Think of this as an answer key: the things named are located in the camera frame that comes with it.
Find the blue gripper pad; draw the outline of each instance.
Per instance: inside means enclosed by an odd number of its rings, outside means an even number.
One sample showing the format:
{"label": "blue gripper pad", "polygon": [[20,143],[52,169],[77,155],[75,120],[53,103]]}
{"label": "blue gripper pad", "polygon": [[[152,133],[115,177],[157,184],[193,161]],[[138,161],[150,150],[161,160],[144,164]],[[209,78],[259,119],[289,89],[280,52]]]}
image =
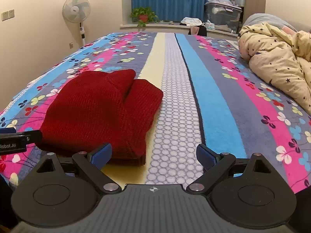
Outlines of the blue gripper pad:
{"label": "blue gripper pad", "polygon": [[102,169],[110,160],[112,155],[111,144],[106,143],[88,153],[87,159],[96,166],[98,169]]}
{"label": "blue gripper pad", "polygon": [[13,127],[0,129],[0,134],[9,134],[9,133],[16,133],[16,130]]}
{"label": "blue gripper pad", "polygon": [[208,147],[203,144],[199,144],[197,146],[197,160],[205,168],[205,170],[208,171],[217,164],[220,158],[218,154],[214,153]]}

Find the light switch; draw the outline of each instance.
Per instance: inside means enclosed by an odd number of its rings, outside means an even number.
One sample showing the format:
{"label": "light switch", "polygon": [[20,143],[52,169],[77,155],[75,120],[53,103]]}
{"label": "light switch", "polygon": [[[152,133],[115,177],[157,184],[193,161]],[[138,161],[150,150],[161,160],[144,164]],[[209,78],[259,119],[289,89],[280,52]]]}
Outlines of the light switch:
{"label": "light switch", "polygon": [[9,19],[9,12],[8,11],[3,12],[1,14],[1,17],[2,17],[2,21]]}
{"label": "light switch", "polygon": [[9,10],[9,18],[15,17],[14,10]]}

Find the standing fan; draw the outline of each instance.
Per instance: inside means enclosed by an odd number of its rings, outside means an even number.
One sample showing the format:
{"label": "standing fan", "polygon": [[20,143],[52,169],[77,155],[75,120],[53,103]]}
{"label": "standing fan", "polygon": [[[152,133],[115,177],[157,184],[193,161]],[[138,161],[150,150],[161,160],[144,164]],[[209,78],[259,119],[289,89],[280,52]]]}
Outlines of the standing fan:
{"label": "standing fan", "polygon": [[63,17],[72,23],[80,23],[82,44],[85,46],[83,21],[90,15],[91,7],[88,0],[67,0],[63,6]]}

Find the green leaves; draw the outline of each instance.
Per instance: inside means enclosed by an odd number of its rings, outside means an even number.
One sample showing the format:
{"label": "green leaves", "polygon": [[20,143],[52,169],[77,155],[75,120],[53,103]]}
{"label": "green leaves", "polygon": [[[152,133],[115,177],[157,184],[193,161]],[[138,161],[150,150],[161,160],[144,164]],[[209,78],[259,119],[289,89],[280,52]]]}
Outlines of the green leaves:
{"label": "green leaves", "polygon": [[[147,16],[148,16],[147,23],[159,21],[158,16],[155,14],[154,11],[151,10],[150,7],[146,7],[146,8],[144,8],[144,7],[135,8],[135,9],[133,9],[133,11],[132,11],[130,17],[139,19],[139,16],[140,16],[140,15],[147,15]],[[145,27],[145,26],[146,26],[146,23],[144,23],[144,22],[142,22],[141,20],[139,20],[139,21],[138,21],[138,26],[139,26],[139,27]]]}

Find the potted plant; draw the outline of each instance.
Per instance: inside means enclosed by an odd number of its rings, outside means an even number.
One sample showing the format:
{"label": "potted plant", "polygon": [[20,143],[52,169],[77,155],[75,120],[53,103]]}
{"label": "potted plant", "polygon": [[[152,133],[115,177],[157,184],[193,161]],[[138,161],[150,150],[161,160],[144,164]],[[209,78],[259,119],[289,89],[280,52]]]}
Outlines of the potted plant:
{"label": "potted plant", "polygon": [[158,16],[151,10],[150,7],[139,7],[133,9],[131,15],[132,18],[138,19],[138,26],[145,27],[149,22],[155,22],[158,20]]}

